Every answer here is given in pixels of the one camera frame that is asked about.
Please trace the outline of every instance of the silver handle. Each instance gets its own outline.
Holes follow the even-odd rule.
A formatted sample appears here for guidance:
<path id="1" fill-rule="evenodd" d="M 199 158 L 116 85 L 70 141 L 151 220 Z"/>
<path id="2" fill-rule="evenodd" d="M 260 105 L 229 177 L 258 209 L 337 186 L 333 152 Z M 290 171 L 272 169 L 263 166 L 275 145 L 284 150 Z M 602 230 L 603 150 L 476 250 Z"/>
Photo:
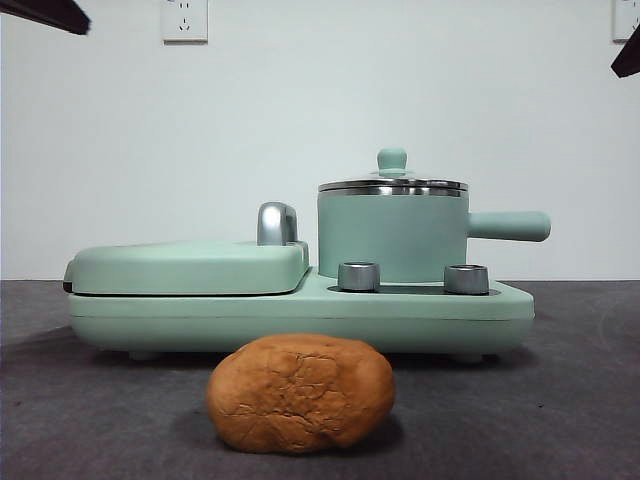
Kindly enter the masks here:
<path id="1" fill-rule="evenodd" d="M 296 211 L 286 203 L 267 202 L 258 212 L 258 245 L 286 245 L 298 241 Z"/>

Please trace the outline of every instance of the pot handle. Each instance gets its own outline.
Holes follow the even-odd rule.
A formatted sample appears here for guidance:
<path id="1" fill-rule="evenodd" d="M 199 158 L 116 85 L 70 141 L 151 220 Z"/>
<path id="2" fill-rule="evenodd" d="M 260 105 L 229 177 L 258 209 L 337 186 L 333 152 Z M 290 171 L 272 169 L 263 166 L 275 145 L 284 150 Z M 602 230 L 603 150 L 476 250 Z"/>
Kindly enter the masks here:
<path id="1" fill-rule="evenodd" d="M 469 213 L 470 238 L 541 242 L 550 232 L 551 220 L 543 212 Z"/>

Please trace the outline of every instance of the silver knob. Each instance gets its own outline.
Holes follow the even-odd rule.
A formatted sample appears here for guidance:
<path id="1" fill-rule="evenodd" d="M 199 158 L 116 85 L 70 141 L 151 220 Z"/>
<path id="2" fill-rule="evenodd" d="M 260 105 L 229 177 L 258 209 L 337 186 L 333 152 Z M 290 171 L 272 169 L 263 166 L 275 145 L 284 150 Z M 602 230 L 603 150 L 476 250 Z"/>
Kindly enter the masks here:
<path id="1" fill-rule="evenodd" d="M 482 265 L 449 265 L 444 267 L 444 289 L 463 295 L 489 293 L 487 267 Z"/>
<path id="2" fill-rule="evenodd" d="M 375 292 L 380 288 L 380 265 L 345 262 L 338 266 L 338 288 L 348 292 Z"/>
<path id="3" fill-rule="evenodd" d="M 286 245 L 298 241 L 293 207 L 281 202 L 263 203 L 258 212 L 258 245 Z"/>

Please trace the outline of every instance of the lid knob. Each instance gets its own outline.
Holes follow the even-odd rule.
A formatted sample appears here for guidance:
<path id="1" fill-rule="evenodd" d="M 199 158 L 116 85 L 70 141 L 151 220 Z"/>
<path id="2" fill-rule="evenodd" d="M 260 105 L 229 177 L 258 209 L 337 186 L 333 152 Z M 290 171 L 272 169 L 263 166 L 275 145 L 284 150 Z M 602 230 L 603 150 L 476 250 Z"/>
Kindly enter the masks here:
<path id="1" fill-rule="evenodd" d="M 380 171 L 404 170 L 407 166 L 407 152 L 403 148 L 383 148 L 378 152 Z"/>

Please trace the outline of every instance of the pot lid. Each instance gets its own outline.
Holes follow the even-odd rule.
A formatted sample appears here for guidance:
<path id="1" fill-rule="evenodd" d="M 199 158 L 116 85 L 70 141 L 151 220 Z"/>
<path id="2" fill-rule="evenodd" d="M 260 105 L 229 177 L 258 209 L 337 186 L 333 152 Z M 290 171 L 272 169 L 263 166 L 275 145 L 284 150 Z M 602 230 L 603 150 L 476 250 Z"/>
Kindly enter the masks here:
<path id="1" fill-rule="evenodd" d="M 451 180 L 420 178 L 418 174 L 406 169 L 407 152 L 402 148 L 383 148 L 378 152 L 378 170 L 360 178 L 325 183 L 318 191 L 343 190 L 368 187 L 409 187 L 411 189 L 431 188 L 466 192 L 466 183 Z"/>

